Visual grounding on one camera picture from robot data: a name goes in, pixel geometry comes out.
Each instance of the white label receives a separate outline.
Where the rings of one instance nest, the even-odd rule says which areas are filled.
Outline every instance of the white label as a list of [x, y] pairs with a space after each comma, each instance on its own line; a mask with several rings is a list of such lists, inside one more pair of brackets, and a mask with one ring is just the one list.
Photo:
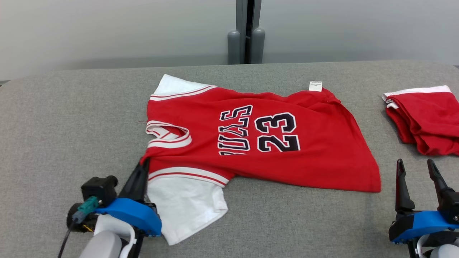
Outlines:
[[322, 82], [309, 82], [309, 90], [322, 91]]

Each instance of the red fabric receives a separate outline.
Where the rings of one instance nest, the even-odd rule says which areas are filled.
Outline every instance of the red fabric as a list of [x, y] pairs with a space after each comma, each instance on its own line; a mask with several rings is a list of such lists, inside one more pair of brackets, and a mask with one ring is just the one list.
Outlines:
[[403, 142], [416, 143], [424, 155], [459, 155], [459, 103], [452, 93], [405, 93], [388, 99], [399, 107], [388, 105], [386, 111]]
[[[240, 112], [236, 117], [226, 119], [233, 110], [248, 105], [252, 106], [250, 115], [244, 116], [245, 113]], [[276, 114], [281, 116], [273, 120], [293, 116], [295, 127], [288, 125], [292, 125], [291, 120], [276, 120], [277, 125], [270, 121], [263, 123], [263, 117]], [[326, 89], [322, 92], [301, 91], [282, 97], [273, 93], [239, 93], [213, 88], [198, 95], [150, 100], [147, 116], [149, 121], [188, 129], [192, 139], [184, 147], [148, 148], [144, 159], [152, 158], [150, 173], [170, 167], [190, 167], [210, 171], [226, 179], [240, 175], [316, 188], [365, 192], [381, 190], [378, 165], [354, 117]], [[242, 118], [248, 118], [246, 127], [228, 130], [239, 134], [247, 130], [247, 136], [219, 132], [221, 127], [241, 124]], [[262, 118], [258, 126], [255, 123], [257, 118]], [[224, 139], [247, 140], [250, 149], [219, 148], [220, 144], [244, 146], [237, 142], [219, 141], [221, 136]], [[298, 139], [299, 150], [280, 151], [271, 141], [264, 141], [266, 137], [281, 139], [281, 149], [294, 148], [295, 139]], [[221, 151], [240, 154], [222, 156]]]

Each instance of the teal connector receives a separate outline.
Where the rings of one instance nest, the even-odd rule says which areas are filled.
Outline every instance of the teal connector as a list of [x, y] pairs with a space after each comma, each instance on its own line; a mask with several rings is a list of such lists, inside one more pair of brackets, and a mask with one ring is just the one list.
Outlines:
[[72, 220], [80, 224], [89, 213], [95, 211], [99, 206], [99, 200], [95, 196], [89, 197], [83, 204], [78, 207], [78, 211], [72, 215]]

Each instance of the folded red cloth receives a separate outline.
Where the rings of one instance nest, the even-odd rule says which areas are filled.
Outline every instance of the folded red cloth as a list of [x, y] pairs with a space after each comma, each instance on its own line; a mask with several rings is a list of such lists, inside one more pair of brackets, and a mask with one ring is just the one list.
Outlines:
[[382, 99], [404, 143], [417, 144], [424, 155], [459, 155], [459, 102], [448, 86], [388, 92]]

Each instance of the table surface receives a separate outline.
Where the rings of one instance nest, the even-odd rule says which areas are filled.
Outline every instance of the table surface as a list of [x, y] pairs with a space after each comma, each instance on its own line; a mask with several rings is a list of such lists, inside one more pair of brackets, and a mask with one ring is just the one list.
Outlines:
[[[437, 198], [428, 157], [400, 142], [381, 94], [448, 85], [457, 96], [459, 70], [425, 61], [76, 70], [13, 80], [0, 88], [0, 257], [55, 257], [68, 209], [82, 199], [80, 185], [111, 174], [124, 185], [150, 139], [146, 104], [165, 73], [280, 95], [323, 81], [355, 116], [379, 164], [382, 192], [235, 178], [224, 189], [226, 215], [175, 246], [146, 239], [142, 257], [409, 257], [387, 235], [395, 218], [397, 159], [405, 163], [417, 209], [436, 209]], [[434, 160], [449, 186], [459, 189], [459, 158]], [[90, 238], [72, 233], [63, 257], [78, 257]]]

